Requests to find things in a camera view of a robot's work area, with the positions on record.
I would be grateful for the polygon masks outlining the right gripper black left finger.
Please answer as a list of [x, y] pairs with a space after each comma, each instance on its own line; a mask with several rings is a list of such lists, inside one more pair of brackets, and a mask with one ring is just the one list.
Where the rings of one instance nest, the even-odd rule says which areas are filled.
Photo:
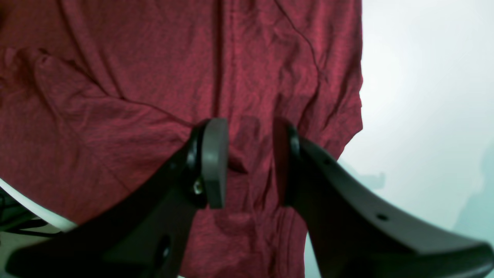
[[176, 278], [196, 211], [225, 206], [228, 124], [194, 127], [140, 188], [100, 216], [16, 250], [7, 278]]

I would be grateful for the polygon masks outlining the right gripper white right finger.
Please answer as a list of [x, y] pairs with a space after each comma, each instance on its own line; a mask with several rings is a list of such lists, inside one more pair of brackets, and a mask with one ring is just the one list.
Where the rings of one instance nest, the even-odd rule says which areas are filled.
[[323, 278], [484, 278], [493, 249], [393, 206], [275, 118], [279, 200], [307, 225]]

